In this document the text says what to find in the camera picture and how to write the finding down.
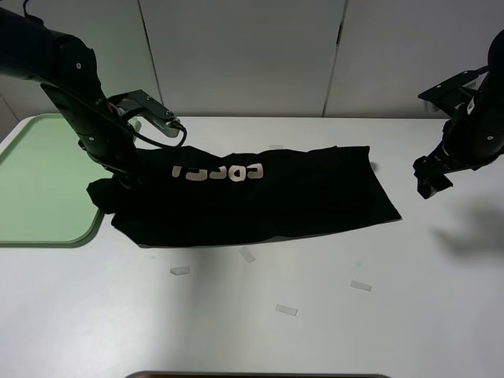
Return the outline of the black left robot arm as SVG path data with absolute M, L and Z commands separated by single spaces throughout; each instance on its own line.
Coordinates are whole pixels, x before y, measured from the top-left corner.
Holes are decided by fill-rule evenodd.
M 95 52 L 82 40 L 2 9 L 1 74 L 39 83 L 90 159 L 125 187 L 139 184 L 138 134 L 104 95 Z

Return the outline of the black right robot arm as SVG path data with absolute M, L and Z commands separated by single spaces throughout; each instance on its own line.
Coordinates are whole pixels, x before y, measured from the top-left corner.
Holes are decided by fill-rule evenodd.
M 492 41 L 487 64 L 420 93 L 450 119 L 438 146 L 413 163 L 417 191 L 425 199 L 453 184 L 448 173 L 476 171 L 503 155 L 503 33 Z

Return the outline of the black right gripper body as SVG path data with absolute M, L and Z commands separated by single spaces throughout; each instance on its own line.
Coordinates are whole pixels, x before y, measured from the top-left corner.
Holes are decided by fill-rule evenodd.
M 440 191 L 453 187 L 445 176 L 447 155 L 441 151 L 432 151 L 428 156 L 419 157 L 413 163 L 413 174 L 417 179 L 417 192 L 423 199 L 430 199 Z

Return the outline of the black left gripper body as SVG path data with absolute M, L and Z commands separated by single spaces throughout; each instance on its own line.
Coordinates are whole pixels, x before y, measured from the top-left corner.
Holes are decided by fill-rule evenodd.
M 139 157 L 108 157 L 106 169 L 127 189 L 138 189 L 143 185 L 142 162 Z

